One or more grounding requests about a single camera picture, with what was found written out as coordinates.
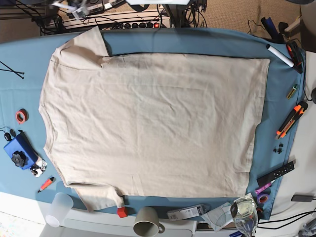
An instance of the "purple marker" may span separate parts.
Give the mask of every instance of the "purple marker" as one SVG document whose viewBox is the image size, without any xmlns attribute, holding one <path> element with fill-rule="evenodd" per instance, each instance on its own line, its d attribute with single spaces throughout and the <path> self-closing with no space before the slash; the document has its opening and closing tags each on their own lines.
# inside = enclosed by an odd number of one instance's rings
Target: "purple marker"
<svg viewBox="0 0 316 237">
<path fill-rule="evenodd" d="M 267 183 L 266 185 L 264 185 L 264 186 L 262 186 L 262 187 L 256 189 L 256 190 L 255 190 L 256 195 L 258 195 L 259 193 L 261 193 L 262 191 L 264 191 L 264 190 L 266 190 L 268 187 L 270 187 L 274 181 L 275 181 L 275 180 L 273 180 L 273 181 Z"/>
</svg>

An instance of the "white marker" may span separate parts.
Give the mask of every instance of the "white marker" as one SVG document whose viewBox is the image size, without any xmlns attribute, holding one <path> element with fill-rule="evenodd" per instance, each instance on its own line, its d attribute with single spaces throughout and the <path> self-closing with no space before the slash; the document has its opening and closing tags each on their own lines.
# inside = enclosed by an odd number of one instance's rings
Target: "white marker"
<svg viewBox="0 0 316 237">
<path fill-rule="evenodd" d="M 294 63 L 288 57 L 286 57 L 284 54 L 278 51 L 276 48 L 273 48 L 271 45 L 267 44 L 267 49 L 268 51 L 273 53 L 276 57 L 281 59 L 284 63 L 286 63 L 287 65 L 293 68 Z"/>
</svg>

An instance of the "mug handle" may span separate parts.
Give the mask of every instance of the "mug handle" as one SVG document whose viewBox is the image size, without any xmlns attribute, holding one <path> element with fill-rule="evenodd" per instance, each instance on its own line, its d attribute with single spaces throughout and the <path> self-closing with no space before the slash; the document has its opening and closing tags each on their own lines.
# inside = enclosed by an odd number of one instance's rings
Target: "mug handle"
<svg viewBox="0 0 316 237">
<path fill-rule="evenodd" d="M 159 227 L 162 229 L 162 230 L 159 229 L 159 234 L 162 234 L 165 231 L 165 227 L 163 226 L 163 224 L 160 224 L 160 223 L 159 223 Z"/>
</svg>

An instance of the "red block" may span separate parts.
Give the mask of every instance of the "red block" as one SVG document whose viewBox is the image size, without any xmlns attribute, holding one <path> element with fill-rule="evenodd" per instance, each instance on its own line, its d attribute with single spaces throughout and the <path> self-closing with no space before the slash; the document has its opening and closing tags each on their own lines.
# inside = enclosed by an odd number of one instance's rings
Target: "red block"
<svg viewBox="0 0 316 237">
<path fill-rule="evenodd" d="M 117 214 L 120 218 L 127 217 L 128 216 L 127 208 L 126 207 L 118 208 Z"/>
</svg>

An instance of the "black remote control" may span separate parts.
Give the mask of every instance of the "black remote control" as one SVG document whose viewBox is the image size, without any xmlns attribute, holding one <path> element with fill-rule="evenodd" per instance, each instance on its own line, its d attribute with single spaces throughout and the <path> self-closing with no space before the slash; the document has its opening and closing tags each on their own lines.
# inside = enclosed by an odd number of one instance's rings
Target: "black remote control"
<svg viewBox="0 0 316 237">
<path fill-rule="evenodd" d="M 269 174 L 266 174 L 265 176 L 260 177 L 259 179 L 257 179 L 257 182 L 259 184 L 260 187 L 266 185 L 267 183 L 273 181 L 274 179 L 277 179 L 281 176 L 283 176 L 284 174 L 287 174 L 288 172 L 292 171 L 294 169 L 294 162 L 289 162 L 286 165 L 282 166 L 279 169 L 276 169 L 274 171 L 272 171 Z"/>
</svg>

